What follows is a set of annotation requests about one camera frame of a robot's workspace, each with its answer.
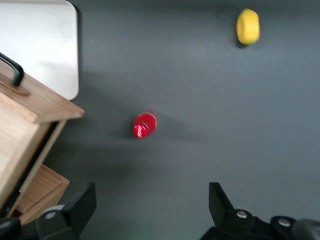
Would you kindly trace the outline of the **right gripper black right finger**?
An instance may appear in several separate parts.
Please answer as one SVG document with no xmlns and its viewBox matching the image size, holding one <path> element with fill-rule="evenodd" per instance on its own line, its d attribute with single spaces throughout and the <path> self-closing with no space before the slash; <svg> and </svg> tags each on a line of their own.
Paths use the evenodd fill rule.
<svg viewBox="0 0 320 240">
<path fill-rule="evenodd" d="M 244 209 L 233 207 L 218 182 L 209 184 L 208 207 L 214 226 L 202 240 L 274 240 L 270 225 Z"/>
</svg>

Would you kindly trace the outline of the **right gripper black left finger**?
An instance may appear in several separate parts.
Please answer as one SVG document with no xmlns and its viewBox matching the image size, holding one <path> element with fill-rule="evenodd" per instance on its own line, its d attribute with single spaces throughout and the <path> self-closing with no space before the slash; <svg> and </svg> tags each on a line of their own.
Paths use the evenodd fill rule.
<svg viewBox="0 0 320 240">
<path fill-rule="evenodd" d="M 36 220 L 40 240 L 78 240 L 97 207 L 96 185 L 85 183 L 65 205 L 46 209 Z"/>
</svg>

